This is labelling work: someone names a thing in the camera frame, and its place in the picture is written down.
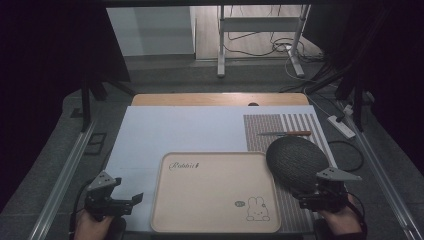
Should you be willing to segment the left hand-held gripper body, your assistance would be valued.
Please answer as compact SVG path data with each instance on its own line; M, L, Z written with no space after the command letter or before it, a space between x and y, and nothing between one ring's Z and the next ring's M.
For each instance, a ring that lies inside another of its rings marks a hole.
M85 210L98 222L106 216L115 215L117 206L132 205L130 200L117 200L111 197L114 189L121 184L121 178L113 178L105 171L101 171L87 188Z

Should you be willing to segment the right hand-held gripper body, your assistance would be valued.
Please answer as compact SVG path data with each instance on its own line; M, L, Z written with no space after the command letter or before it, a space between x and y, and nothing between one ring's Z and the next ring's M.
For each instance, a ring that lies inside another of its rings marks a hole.
M315 200L319 204L317 211L325 210L336 213L345 208L349 202L345 182L361 180L362 178L358 175L328 167L316 174L314 190L316 194L311 198L302 198L301 200Z

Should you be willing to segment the person's right hand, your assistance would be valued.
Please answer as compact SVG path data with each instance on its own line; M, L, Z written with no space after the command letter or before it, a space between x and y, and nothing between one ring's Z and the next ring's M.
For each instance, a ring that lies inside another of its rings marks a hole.
M320 211L322 219L314 224L316 237L319 240L364 240L360 218L354 210L346 206L336 213Z

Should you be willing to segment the person's left hand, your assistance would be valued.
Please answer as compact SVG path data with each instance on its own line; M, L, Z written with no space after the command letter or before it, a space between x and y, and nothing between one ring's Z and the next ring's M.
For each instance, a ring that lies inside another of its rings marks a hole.
M105 240L113 220L112 216L106 216L98 222L90 213L82 210L76 221L73 240Z

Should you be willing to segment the white power strip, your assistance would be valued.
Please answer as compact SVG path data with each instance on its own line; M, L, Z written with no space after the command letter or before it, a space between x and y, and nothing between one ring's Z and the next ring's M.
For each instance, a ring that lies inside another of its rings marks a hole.
M342 122L340 118L333 115L327 118L327 121L338 130L346 139L352 139L356 136L356 134L345 124Z

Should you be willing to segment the beige tray with rabbit print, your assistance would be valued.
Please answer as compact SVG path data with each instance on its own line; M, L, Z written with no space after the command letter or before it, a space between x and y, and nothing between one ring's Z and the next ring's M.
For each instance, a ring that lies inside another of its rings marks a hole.
M151 227L160 233L274 233L281 217L261 152L164 156Z

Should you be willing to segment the white board sheet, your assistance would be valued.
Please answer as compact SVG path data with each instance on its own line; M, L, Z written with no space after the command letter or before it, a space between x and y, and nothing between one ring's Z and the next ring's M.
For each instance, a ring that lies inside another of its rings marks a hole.
M311 131L305 138L324 153L330 151L310 105L304 106L130 106L127 108L106 171L122 179L116 198L143 193L143 201L127 216L130 232L160 233L151 227L162 160L169 153L261 152L275 136L262 132ZM301 209L274 181L281 217L280 234L312 230L316 214Z

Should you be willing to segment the aluminium rail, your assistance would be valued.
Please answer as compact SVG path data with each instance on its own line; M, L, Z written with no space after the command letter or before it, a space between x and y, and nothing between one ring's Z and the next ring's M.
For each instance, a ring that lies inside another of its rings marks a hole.
M27 240L45 240L96 124L97 121L92 120L79 133Z
M379 186L408 240L424 240L424 177L368 108L362 128L346 117Z

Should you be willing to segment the white metal desk frame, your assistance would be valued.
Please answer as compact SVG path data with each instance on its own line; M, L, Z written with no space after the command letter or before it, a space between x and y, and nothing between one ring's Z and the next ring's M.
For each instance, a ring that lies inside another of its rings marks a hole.
M224 35L230 32L292 32L293 41L286 47L289 60L298 78L303 78L305 73L300 64L297 47L300 42L302 30L304 28L309 5L303 5L298 17L225 17L224 6L220 6L218 19L219 50L217 55L217 76L225 76L225 48Z

